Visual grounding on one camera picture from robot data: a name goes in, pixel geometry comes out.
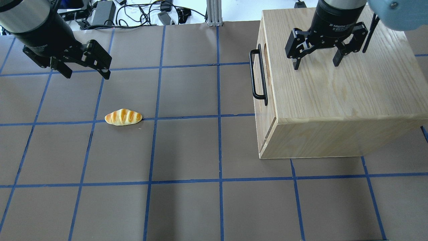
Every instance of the cable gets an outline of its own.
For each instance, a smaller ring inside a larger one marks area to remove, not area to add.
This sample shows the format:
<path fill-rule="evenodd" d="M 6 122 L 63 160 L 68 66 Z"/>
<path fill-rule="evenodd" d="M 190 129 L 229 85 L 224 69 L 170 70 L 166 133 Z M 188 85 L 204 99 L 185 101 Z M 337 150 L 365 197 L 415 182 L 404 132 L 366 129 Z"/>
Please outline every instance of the cable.
<path fill-rule="evenodd" d="M 111 22 L 112 26 L 114 25 L 114 22 L 110 19 L 107 19 L 106 21 L 104 21 L 104 25 L 106 25 L 106 23 Z"/>
<path fill-rule="evenodd" d="M 128 23 L 127 23 L 125 20 L 123 20 L 123 19 L 119 19 L 119 26 L 121 26 L 121 25 L 120 25 L 120 21 L 121 21 L 121 20 L 125 22 L 125 24 L 126 24 L 126 26 L 127 26 L 127 27 L 129 27 Z"/>
<path fill-rule="evenodd" d="M 83 19 L 82 21 L 77 21 L 76 17 L 77 17 L 77 12 L 74 13 L 74 21 L 80 26 L 80 30 L 83 30 L 87 26 L 91 25 L 86 19 Z"/>
<path fill-rule="evenodd" d="M 178 18 L 179 18 L 179 12 L 178 12 L 178 9 L 189 9 L 190 11 L 193 11 L 193 12 L 195 12 L 195 13 L 197 13 L 197 14 L 199 14 L 199 15 L 201 15 L 201 16 L 203 16 L 204 18 L 205 18 L 205 21 L 206 21 L 206 14 L 204 15 L 204 14 L 202 14 L 202 13 L 200 13 L 200 12 L 198 12 L 198 11 L 196 11 L 196 10 L 194 10 L 194 9 L 191 9 L 191 8 L 187 8 L 187 7 L 182 7 L 182 6 L 176 6 L 176 5 L 174 5 L 174 4 L 172 4 L 172 3 L 169 3 L 169 2 L 165 2 L 164 0 L 157 0 L 157 1 L 154 1 L 154 2 L 152 2 L 152 3 L 145 3 L 145 4 L 125 4 L 125 5 L 123 5 L 123 6 L 121 6 L 118 10 L 117 10 L 117 13 L 116 13 L 116 18 L 115 18 L 115 24 L 116 25 L 120 25 L 120 23 L 119 23 L 119 20 L 118 20 L 118 15 L 119 15 L 119 12 L 120 12 L 120 10 L 121 9 L 124 9 L 124 12 L 125 12 L 125 15 L 127 16 L 127 17 L 129 17 L 131 20 L 133 20 L 134 22 L 139 22 L 139 23 L 141 23 L 141 24 L 143 24 L 143 18 L 145 19 L 145 23 L 148 23 L 150 26 L 152 26 L 152 21 L 151 21 L 151 18 L 150 18 L 150 13 L 152 12 L 152 11 L 155 11 L 155 10 L 159 10 L 160 11 L 160 9 L 152 9 L 152 7 L 153 6 L 155 6 L 155 5 L 161 5 L 161 4 L 168 4 L 168 5 L 170 5 L 170 6 L 172 6 L 172 7 L 174 7 L 174 9 L 175 9 L 175 11 L 177 12 L 177 16 L 178 16 Z M 137 21 L 137 20 L 135 20 L 135 19 L 133 19 L 131 16 L 129 16 L 128 14 L 127 14 L 127 12 L 126 12 L 126 7 L 138 7 L 139 9 L 140 9 L 140 11 L 141 11 L 141 16 L 140 16 L 140 20 L 139 21 Z M 144 10 L 143 10 L 143 8 L 145 8 L 145 7 L 149 7 L 149 12 L 146 14 L 145 12 L 144 12 Z"/>
<path fill-rule="evenodd" d="M 148 26 L 148 25 L 137 25 L 137 26 L 116 26 L 116 25 L 91 25 L 91 26 L 87 26 L 86 28 L 84 28 L 83 30 L 91 30 L 91 29 L 104 29 L 104 28 L 137 28 L 137 27 L 142 27 L 142 26 Z"/>

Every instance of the wooden crate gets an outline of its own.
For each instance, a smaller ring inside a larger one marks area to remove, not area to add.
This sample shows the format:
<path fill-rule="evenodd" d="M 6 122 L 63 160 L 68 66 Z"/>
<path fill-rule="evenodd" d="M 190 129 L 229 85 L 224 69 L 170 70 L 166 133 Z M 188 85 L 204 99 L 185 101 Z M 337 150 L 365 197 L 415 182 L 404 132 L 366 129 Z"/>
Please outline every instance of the wooden crate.
<path fill-rule="evenodd" d="M 261 46 L 268 105 L 254 99 L 259 156 L 365 155 L 428 122 L 428 83 L 403 32 L 379 23 L 368 51 L 339 67 L 336 48 L 316 50 L 299 69 L 285 55 L 292 28 L 307 30 L 315 8 L 263 11 Z M 360 21 L 370 26 L 367 6 Z M 258 55 L 256 91 L 262 93 Z"/>

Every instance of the metal handle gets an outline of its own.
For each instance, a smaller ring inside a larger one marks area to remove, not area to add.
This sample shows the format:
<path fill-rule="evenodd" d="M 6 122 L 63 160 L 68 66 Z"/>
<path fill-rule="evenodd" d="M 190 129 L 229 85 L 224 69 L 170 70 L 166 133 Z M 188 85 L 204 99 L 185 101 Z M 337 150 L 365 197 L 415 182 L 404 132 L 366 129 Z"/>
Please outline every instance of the metal handle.
<path fill-rule="evenodd" d="M 254 69 L 253 69 L 253 54 L 259 55 L 259 64 L 260 64 L 260 73 L 262 76 L 262 87 L 263 87 L 263 94 L 259 95 L 256 93 L 256 84 L 254 82 Z M 253 88 L 253 96 L 256 99 L 264 99 L 265 100 L 265 106 L 268 105 L 268 96 L 266 91 L 266 80 L 265 80 L 265 71 L 263 69 L 263 59 L 262 59 L 262 52 L 261 52 L 261 46 L 260 44 L 257 46 L 257 49 L 253 49 L 250 51 L 250 72 L 251 72 L 251 84 Z"/>

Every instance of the toy bread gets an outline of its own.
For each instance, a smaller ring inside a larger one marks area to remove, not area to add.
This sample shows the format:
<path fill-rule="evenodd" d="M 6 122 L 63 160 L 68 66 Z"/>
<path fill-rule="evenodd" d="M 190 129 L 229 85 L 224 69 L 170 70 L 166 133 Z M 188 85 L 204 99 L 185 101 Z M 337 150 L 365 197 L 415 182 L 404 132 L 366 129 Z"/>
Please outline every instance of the toy bread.
<path fill-rule="evenodd" d="M 126 126 L 131 124 L 136 124 L 143 119 L 143 116 L 135 111 L 128 109 L 120 109 L 118 111 L 113 111 L 110 114 L 104 117 L 108 124 L 115 126 Z"/>

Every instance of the light blue robot part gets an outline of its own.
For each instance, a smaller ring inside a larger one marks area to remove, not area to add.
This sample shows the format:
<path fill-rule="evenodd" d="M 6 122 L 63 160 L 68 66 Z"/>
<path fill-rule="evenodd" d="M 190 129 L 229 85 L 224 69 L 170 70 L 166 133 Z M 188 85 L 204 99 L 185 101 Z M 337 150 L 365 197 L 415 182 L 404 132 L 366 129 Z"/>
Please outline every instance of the light blue robot part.
<path fill-rule="evenodd" d="M 428 0 L 368 0 L 368 3 L 390 29 L 407 31 L 428 24 Z"/>

